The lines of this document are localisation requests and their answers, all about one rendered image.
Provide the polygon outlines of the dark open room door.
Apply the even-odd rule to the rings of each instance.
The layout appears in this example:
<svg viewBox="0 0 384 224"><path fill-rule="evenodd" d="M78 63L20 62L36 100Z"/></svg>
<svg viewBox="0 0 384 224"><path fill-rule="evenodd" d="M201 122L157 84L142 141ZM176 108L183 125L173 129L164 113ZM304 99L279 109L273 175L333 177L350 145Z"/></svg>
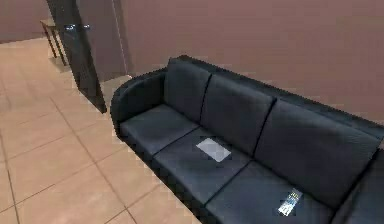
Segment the dark open room door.
<svg viewBox="0 0 384 224"><path fill-rule="evenodd" d="M89 25L82 22L76 0L46 0L46 2L58 29L78 90L101 113L106 113L106 103L87 37Z"/></svg>

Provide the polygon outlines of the black remote control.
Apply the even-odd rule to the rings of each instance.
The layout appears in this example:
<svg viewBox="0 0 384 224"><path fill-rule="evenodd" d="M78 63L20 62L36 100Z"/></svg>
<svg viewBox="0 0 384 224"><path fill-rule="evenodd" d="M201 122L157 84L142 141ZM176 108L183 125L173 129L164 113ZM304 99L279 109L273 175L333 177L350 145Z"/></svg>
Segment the black remote control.
<svg viewBox="0 0 384 224"><path fill-rule="evenodd" d="M285 217L295 214L296 205L299 203L302 196L303 193L300 190L293 188L277 209L279 214Z"/></svg>

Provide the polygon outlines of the pale grey envelope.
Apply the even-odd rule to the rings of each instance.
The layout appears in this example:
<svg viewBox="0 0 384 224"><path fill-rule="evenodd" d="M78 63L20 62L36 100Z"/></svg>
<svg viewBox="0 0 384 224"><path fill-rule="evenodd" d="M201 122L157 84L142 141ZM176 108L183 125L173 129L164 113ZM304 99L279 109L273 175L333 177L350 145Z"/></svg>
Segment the pale grey envelope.
<svg viewBox="0 0 384 224"><path fill-rule="evenodd" d="M216 162L222 162L231 152L211 138L206 138L197 144L197 147Z"/></svg>

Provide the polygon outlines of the brown wooden side table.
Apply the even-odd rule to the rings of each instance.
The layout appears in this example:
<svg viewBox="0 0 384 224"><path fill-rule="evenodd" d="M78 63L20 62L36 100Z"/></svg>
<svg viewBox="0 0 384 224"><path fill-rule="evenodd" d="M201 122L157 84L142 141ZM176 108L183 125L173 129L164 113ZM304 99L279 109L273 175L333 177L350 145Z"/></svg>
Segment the brown wooden side table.
<svg viewBox="0 0 384 224"><path fill-rule="evenodd" d="M48 44L51 48L52 54L54 58L60 57L62 64L64 66L67 65L66 60L64 58L64 54L62 52L62 48L59 44L58 37L56 34L57 28L55 22L52 18L43 19L40 21L40 24L43 28L44 34L48 40Z"/></svg>

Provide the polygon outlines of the dark grey three-seat sofa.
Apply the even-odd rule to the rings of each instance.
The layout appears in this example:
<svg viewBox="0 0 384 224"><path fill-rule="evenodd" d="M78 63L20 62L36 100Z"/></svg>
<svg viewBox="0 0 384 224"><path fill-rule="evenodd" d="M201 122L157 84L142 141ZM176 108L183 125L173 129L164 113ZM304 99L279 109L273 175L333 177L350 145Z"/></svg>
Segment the dark grey three-seat sofa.
<svg viewBox="0 0 384 224"><path fill-rule="evenodd" d="M383 125L186 55L122 84L110 113L203 224L384 224ZM216 162L206 138L231 154Z"/></svg>

